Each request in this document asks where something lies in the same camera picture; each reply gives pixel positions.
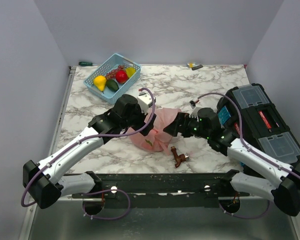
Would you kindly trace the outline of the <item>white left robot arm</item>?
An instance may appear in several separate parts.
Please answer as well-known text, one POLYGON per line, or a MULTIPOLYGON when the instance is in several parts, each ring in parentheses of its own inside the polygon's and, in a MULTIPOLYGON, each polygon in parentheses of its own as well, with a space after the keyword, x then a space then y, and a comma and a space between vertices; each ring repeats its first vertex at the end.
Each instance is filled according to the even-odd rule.
POLYGON ((60 197, 77 193, 94 198, 101 185, 94 173, 67 175, 76 163, 113 138, 133 134, 146 136, 154 127, 156 99, 151 92, 141 90, 138 97, 123 94, 106 112, 96 115, 87 127, 56 153, 34 163, 27 161, 22 169, 22 184, 41 209, 52 206, 60 197))

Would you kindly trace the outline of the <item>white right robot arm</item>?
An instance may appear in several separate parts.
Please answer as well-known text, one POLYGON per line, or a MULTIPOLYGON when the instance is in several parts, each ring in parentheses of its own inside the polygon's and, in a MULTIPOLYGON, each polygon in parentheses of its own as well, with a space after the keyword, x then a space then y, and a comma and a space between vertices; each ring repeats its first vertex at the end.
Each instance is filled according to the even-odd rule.
POLYGON ((261 177, 237 172, 220 183, 220 191, 231 196, 249 193, 275 204, 283 213, 296 217, 300 213, 300 165, 281 162, 242 139, 237 133, 221 126, 218 115, 208 107, 197 108, 196 115, 179 112, 163 131, 173 137, 197 137, 207 140, 216 152, 238 160, 261 177))

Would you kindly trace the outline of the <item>pink plastic bag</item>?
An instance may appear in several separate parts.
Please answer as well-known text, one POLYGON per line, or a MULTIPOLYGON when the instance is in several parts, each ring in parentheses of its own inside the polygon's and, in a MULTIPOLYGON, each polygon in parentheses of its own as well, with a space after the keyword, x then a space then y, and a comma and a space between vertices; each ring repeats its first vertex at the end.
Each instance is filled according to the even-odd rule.
POLYGON ((157 108, 154 112, 156 118, 153 129, 146 136, 141 133, 130 135, 129 139, 132 144, 147 152, 163 152, 170 155, 169 144, 172 136, 164 132, 164 128, 175 120, 179 112, 181 112, 179 108, 157 108))

